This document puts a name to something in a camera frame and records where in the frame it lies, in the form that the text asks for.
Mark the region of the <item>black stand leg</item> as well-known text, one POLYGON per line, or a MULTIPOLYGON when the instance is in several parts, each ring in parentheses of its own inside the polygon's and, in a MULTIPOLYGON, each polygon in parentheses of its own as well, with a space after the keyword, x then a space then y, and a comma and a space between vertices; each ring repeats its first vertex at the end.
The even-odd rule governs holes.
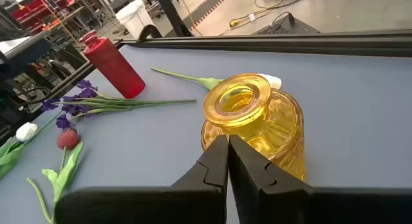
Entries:
POLYGON ((192 37, 192 33, 183 23, 171 0, 158 0, 178 37, 192 37))

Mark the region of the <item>red glass vase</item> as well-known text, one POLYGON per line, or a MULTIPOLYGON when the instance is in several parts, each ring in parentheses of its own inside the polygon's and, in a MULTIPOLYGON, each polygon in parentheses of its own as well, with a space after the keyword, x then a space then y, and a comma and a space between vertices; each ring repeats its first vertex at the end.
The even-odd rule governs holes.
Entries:
POLYGON ((86 45, 84 55, 124 98, 134 98, 145 88, 145 82, 107 37, 97 37, 92 30, 79 42, 86 45))

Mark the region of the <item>white waste bin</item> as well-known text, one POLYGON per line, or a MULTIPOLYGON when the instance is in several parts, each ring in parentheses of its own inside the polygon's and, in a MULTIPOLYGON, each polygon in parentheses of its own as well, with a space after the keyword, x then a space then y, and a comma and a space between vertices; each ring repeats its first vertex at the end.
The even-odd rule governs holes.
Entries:
POLYGON ((139 38, 142 30, 147 25, 154 25, 151 17, 145 9, 142 0, 134 0, 120 9, 115 17, 121 25, 125 26, 127 31, 135 38, 139 38))

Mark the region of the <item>red storage bins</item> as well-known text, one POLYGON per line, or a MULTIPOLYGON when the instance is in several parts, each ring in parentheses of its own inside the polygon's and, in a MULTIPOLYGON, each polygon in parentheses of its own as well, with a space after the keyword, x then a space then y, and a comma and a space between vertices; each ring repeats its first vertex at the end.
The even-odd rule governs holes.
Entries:
MULTIPOLYGON (((59 8, 66 8, 68 0, 52 0, 59 8)), ((23 27, 30 29, 42 23, 42 20, 51 15, 49 9, 45 7, 46 0, 23 1, 23 9, 17 7, 11 10, 12 17, 23 27)))

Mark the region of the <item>grey side desk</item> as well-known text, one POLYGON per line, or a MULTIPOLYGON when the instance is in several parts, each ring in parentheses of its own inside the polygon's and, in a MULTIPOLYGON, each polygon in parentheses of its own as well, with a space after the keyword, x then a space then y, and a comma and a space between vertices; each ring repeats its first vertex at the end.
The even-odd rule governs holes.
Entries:
POLYGON ((43 37, 23 37, 0 42, 0 79, 15 77, 24 73, 29 63, 51 49, 43 37))

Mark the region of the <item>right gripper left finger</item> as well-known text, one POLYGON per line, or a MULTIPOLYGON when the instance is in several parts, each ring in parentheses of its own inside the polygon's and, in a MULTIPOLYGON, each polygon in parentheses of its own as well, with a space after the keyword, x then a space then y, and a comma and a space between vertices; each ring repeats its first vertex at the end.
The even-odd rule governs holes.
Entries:
POLYGON ((56 224, 225 224, 229 142, 220 135, 170 186, 86 187, 55 206, 56 224))

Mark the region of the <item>yellow glass vase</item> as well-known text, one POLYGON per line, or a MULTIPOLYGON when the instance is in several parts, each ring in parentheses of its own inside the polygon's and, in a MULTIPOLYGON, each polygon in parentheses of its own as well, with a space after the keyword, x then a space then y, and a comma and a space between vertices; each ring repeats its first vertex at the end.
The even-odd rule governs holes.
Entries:
POLYGON ((301 106, 287 92, 272 88, 258 73, 221 81, 205 97, 203 114, 203 149, 217 136, 237 135, 278 167, 305 179, 301 106))

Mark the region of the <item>purple artificial flower bunch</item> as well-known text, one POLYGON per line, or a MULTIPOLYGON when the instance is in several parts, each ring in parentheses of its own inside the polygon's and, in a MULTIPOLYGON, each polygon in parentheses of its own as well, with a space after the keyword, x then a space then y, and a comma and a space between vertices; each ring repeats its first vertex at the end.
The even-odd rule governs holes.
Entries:
POLYGON ((133 98, 116 98, 105 96, 98 92, 88 80, 77 83, 80 93, 62 98, 50 98, 42 102, 42 111, 51 111, 59 108, 61 114, 57 116, 55 125, 59 129, 74 126, 73 121, 78 118, 110 112, 129 111, 138 108, 157 107, 173 104, 195 103, 195 99, 183 100, 137 100, 133 98))

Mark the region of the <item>white artificial tulip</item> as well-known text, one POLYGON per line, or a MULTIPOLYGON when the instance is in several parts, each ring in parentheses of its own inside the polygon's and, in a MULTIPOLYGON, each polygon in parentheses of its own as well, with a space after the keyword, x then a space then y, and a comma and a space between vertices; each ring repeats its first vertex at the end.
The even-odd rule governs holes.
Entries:
POLYGON ((16 131, 15 136, 10 137, 0 147, 0 180, 2 180, 15 167, 25 147, 60 114, 61 112, 57 113, 42 127, 30 122, 23 124, 16 131))
MULTIPOLYGON (((154 67, 151 67, 151 69, 153 71, 157 71, 158 73, 163 73, 165 75, 170 75, 172 77, 178 77, 178 78, 181 78, 181 79, 196 81, 198 84, 203 85, 204 87, 206 87, 209 90, 211 90, 216 85, 218 85, 221 81, 223 81, 223 79, 204 78, 204 77, 191 77, 191 76, 182 75, 182 74, 178 74, 178 73, 171 72, 171 71, 161 70, 161 69, 154 68, 154 67)), ((265 74, 262 74, 262 73, 259 73, 259 75, 264 77, 269 82, 269 84, 272 88, 279 89, 282 85, 282 81, 278 77, 271 76, 271 75, 265 75, 265 74)))

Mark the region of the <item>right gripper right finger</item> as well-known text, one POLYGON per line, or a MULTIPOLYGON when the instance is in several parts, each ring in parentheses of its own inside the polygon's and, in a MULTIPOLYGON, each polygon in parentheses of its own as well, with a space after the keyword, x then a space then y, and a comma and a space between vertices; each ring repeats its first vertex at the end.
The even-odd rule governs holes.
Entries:
POLYGON ((240 224, 412 224, 412 189, 312 187, 236 135, 229 176, 240 224))

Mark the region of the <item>black mat with striped edge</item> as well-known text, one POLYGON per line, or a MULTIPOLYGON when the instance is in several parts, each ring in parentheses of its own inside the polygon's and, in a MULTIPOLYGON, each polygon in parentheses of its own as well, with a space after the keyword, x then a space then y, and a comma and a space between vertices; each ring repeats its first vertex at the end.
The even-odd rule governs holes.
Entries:
POLYGON ((171 0, 193 36, 203 36, 199 25, 225 0, 171 0))

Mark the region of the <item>red artificial tulip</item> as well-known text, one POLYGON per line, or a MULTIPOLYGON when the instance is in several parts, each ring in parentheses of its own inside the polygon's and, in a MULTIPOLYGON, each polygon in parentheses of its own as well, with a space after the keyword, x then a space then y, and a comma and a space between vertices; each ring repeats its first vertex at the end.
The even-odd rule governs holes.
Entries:
POLYGON ((76 129, 67 128, 57 137, 57 147, 62 150, 59 172, 53 169, 41 170, 53 188, 54 204, 60 200, 66 187, 74 177, 84 142, 80 140, 76 129))

